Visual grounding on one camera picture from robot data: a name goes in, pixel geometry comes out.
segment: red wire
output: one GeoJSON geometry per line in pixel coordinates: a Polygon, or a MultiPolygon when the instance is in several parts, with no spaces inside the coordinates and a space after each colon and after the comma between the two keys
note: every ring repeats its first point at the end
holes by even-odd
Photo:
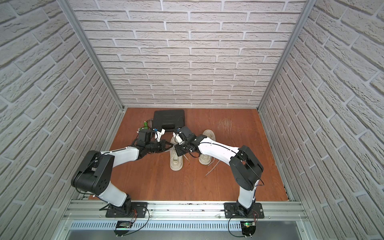
{"type": "Polygon", "coordinates": [[[259,214],[256,211],[253,211],[253,218],[255,220],[255,225],[256,225],[257,220],[256,220],[256,217],[255,217],[255,213],[257,214],[257,220],[259,220],[259,214]]]}

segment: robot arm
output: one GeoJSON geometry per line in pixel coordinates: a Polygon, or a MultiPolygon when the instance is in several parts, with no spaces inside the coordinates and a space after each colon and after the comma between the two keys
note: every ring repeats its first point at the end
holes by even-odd
{"type": "MultiPolygon", "coordinates": [[[[139,131],[135,145],[107,152],[89,151],[72,178],[72,186],[91,192],[113,206],[128,209],[130,197],[110,182],[112,168],[141,159],[149,152],[159,153],[171,148],[173,144],[165,140],[160,141],[159,135],[162,134],[164,133],[142,129],[139,131]],[[156,133],[156,141],[151,142],[154,133],[156,133]]],[[[240,186],[238,211],[240,215],[246,216],[255,201],[256,186],[263,172],[263,166],[250,148],[227,146],[205,135],[196,137],[187,127],[177,129],[174,136],[179,142],[175,145],[178,156],[197,152],[215,157],[231,167],[235,180],[240,186]]]]}
{"type": "Polygon", "coordinates": [[[187,152],[198,152],[210,155],[231,167],[233,176],[240,186],[237,199],[239,214],[245,216],[249,213],[255,201],[255,191],[259,183],[263,166],[247,146],[231,147],[215,142],[205,135],[196,137],[189,128],[177,129],[174,133],[175,150],[178,156],[187,152]]]}

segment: brick wall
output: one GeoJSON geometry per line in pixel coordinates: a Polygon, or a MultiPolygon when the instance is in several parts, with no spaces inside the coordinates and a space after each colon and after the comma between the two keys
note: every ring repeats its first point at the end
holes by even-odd
{"type": "Polygon", "coordinates": [[[0,3],[0,238],[50,239],[118,112],[56,1],[0,3]]]}
{"type": "Polygon", "coordinates": [[[128,107],[256,108],[305,1],[72,0],[128,107]]]}
{"type": "Polygon", "coordinates": [[[318,0],[261,109],[319,239],[384,236],[383,6],[318,0]]]}

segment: shoe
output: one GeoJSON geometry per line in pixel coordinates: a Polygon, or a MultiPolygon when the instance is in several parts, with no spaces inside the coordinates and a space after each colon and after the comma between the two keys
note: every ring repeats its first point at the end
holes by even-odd
{"type": "MultiPolygon", "coordinates": [[[[203,132],[203,135],[206,135],[213,141],[216,141],[215,134],[212,132],[212,130],[209,130],[209,129],[205,130],[203,132]]],[[[208,165],[211,162],[211,159],[212,159],[212,156],[201,154],[199,157],[199,162],[203,165],[208,165]]]]}
{"type": "MultiPolygon", "coordinates": [[[[177,144],[175,141],[175,137],[172,137],[172,140],[170,141],[172,144],[177,144]]],[[[183,156],[178,157],[176,154],[175,146],[173,146],[169,150],[170,155],[170,168],[173,171],[179,171],[183,167],[183,156]]]]}

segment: brown wooden surface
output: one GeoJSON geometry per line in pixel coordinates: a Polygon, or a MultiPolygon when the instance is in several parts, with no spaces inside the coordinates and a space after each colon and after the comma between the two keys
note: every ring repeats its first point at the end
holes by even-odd
{"type": "MultiPolygon", "coordinates": [[[[137,129],[153,118],[155,108],[128,108],[112,143],[111,150],[130,145],[137,129]]],[[[264,167],[262,180],[265,186],[257,187],[257,201],[287,201],[280,175],[275,165],[261,120],[255,109],[185,109],[185,123],[196,135],[211,129],[216,141],[251,148],[264,167]],[[232,129],[219,129],[220,122],[232,122],[232,129]]],[[[170,141],[172,133],[162,139],[170,141]]],[[[207,176],[210,166],[197,158],[184,157],[183,168],[177,172],[169,167],[169,152],[148,154],[141,160],[128,162],[113,169],[111,182],[134,200],[208,200],[236,201],[239,186],[231,168],[224,162],[207,176]]]]}

